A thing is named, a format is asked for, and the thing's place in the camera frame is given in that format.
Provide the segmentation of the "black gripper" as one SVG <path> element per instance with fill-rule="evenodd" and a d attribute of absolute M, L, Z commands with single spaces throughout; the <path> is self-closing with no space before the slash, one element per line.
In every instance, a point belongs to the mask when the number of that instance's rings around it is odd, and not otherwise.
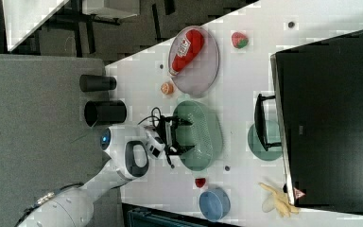
<path fill-rule="evenodd" d="M 195 148 L 195 146 L 180 146 L 176 143 L 175 137 L 172 133 L 178 127 L 178 123 L 181 126 L 191 126 L 192 123 L 188 120 L 178 118 L 177 116 L 161 116 L 157 126 L 157 132 L 165 144 L 166 155 L 182 155 L 189 150 Z"/>

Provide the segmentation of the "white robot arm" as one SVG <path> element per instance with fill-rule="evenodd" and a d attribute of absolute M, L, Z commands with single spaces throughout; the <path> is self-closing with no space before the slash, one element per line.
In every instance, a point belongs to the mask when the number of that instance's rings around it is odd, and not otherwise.
<path fill-rule="evenodd" d="M 85 227 L 94 215 L 94 203 L 113 188 L 144 176 L 149 160 L 170 157 L 190 149 L 176 142 L 176 128 L 192 123 L 177 116 L 161 117 L 157 126 L 112 125 L 100 138 L 108 162 L 87 183 L 65 186 L 38 199 L 25 210 L 15 227 Z"/>

